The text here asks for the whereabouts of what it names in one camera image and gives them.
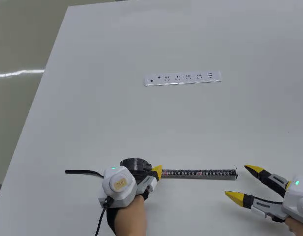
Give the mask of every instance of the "power strip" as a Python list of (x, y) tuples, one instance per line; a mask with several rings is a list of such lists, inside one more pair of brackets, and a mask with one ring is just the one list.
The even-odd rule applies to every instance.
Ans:
[(145, 86), (182, 85), (195, 83), (220, 82), (220, 71), (197, 71), (187, 73), (153, 74), (145, 77)]

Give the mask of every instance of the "black cable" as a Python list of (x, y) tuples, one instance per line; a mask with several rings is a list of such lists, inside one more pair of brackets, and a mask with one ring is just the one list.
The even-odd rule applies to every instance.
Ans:
[(97, 231), (96, 231), (95, 236), (98, 236), (104, 212), (106, 211), (107, 208), (109, 208), (113, 204), (113, 202), (114, 202), (114, 199), (110, 196), (107, 196), (107, 198), (105, 199), (105, 201), (103, 203), (103, 210), (102, 210), (101, 215), (100, 215), (100, 219), (99, 219), (99, 222), (98, 222), (98, 227), (97, 227)]
[(66, 170), (65, 173), (70, 175), (91, 175), (91, 176), (99, 176), (103, 178), (104, 176), (96, 171), (90, 171), (90, 170)]
[(99, 229), (100, 229), (100, 225), (101, 225), (101, 221), (102, 221), (103, 214), (104, 214), (105, 211), (106, 211), (106, 208), (103, 208), (103, 210), (102, 210), (102, 212), (101, 212), (101, 215), (100, 215), (100, 219), (99, 219), (99, 223), (98, 223), (98, 227), (97, 227), (97, 231), (96, 231), (95, 236), (98, 236)]

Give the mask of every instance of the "white tabletop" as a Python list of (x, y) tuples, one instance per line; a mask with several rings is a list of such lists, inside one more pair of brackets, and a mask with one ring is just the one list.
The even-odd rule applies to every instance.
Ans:
[[(219, 83), (145, 75), (220, 70)], [(238, 167), (237, 181), (163, 179), (148, 235), (286, 236), (224, 190), (281, 200), (244, 164), (303, 173), (303, 0), (142, 0), (70, 7), (0, 192), (0, 236), (91, 236), (102, 172)], [(104, 219), (100, 234), (113, 233)]]

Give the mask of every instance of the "gray floor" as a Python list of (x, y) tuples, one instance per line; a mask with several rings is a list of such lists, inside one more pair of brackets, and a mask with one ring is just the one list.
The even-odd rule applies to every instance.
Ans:
[(0, 0), (0, 183), (68, 6), (111, 0)]

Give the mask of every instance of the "measuring tape blade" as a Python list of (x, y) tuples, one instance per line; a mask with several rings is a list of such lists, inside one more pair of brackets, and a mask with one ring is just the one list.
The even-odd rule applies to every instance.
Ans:
[(236, 180), (236, 169), (224, 170), (171, 170), (163, 169), (161, 178), (198, 178)]

